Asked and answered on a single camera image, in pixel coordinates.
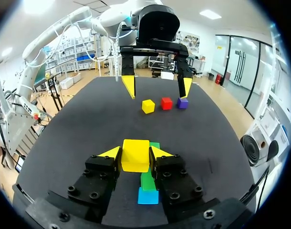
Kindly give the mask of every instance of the storage bin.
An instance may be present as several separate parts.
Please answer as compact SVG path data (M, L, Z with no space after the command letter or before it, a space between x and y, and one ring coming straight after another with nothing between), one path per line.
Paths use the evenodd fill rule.
M81 73L75 73L72 78L73 78L73 83L80 81Z
M70 88L73 85L73 78L68 77L60 82L60 86L63 90Z

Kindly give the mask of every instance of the ceiling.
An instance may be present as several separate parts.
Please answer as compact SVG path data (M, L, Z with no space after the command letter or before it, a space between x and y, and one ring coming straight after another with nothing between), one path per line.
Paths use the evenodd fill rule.
M42 15L30 15L23 4L0 31L0 53L13 47L11 57L21 55L25 47L50 25L82 5L92 9L93 17L99 16L110 5L126 0L55 0L47 12ZM189 19L213 29L235 29L269 34L268 22L249 0L162 0L173 8L180 18ZM210 9L221 19L210 20L199 13Z

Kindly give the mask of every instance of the blue cube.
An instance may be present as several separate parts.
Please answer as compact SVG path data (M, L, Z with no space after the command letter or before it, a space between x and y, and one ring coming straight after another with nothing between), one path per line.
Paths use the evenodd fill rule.
M143 191L142 187L138 191L138 204L158 204L158 191Z
M188 99L187 98L178 98L177 107L179 109L187 109L188 108Z

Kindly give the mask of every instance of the glass door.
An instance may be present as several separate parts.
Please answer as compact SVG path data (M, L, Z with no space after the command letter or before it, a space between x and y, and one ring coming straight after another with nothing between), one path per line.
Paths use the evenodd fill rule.
M216 49L211 69L211 73L214 77L216 77L217 74L220 74L222 77L224 76L229 50L229 40L229 36L216 36Z
M223 87L243 106L255 81L259 60L259 42L231 37L230 53Z

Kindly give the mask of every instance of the yellow block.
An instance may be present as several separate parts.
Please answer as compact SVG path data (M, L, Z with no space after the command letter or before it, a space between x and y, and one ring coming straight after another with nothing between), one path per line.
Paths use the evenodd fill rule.
M141 106L141 109L146 113L152 113L154 112L155 110L155 103L148 99L148 100L144 100L142 101L142 106Z
M182 98L187 98L190 91L191 84L192 84L192 78L184 78L184 84L185 84L186 96Z
M125 85L127 91L131 95L132 99L135 99L135 76L123 75L121 76L122 82Z
M149 140L125 139L121 156L123 171L146 173L150 166L149 146Z
M120 149L120 146L115 147L114 149L111 149L109 151L106 151L98 156L109 156L109 157L113 157L116 158L118 151Z
M161 156L173 156L161 149L156 148L155 146L151 146L155 159Z

